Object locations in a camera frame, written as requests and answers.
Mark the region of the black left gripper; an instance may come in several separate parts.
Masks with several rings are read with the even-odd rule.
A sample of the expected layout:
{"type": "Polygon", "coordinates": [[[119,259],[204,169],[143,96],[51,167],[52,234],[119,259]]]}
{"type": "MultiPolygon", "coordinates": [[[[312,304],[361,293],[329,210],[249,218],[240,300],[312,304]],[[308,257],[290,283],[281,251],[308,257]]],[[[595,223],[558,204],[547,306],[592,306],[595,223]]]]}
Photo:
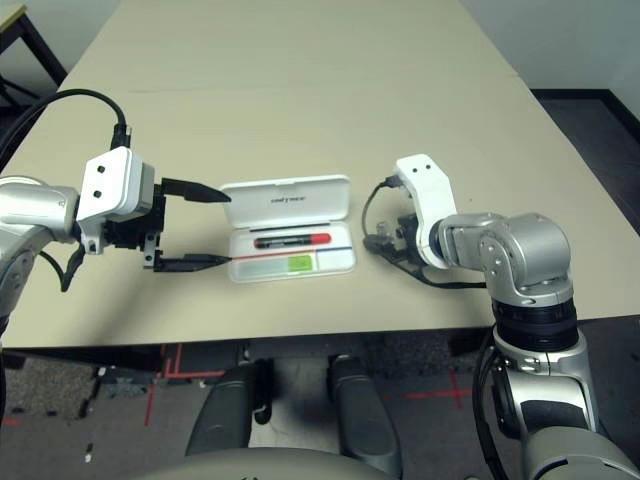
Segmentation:
{"type": "Polygon", "coordinates": [[[230,202],[231,198],[201,183],[163,179],[154,186],[152,208],[146,214],[126,220],[108,220],[104,225],[104,238],[116,248],[139,249],[144,255],[143,267],[156,273],[190,273],[225,265],[230,257],[209,254],[186,254],[181,258],[163,258],[159,249],[164,230],[165,195],[177,196],[191,202],[230,202]]]}

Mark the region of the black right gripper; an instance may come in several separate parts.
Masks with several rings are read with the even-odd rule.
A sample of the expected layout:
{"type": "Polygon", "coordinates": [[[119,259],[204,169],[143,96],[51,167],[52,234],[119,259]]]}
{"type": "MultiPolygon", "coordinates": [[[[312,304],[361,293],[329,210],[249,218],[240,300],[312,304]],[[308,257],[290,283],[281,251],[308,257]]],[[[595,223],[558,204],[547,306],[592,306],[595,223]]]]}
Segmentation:
{"type": "Polygon", "coordinates": [[[405,242],[404,248],[397,248],[390,240],[381,238],[365,238],[365,249],[380,256],[391,266],[397,267],[408,274],[420,274],[423,271],[425,261],[420,255],[417,246],[417,229],[419,226],[416,214],[405,215],[398,218],[397,238],[405,242]]]}

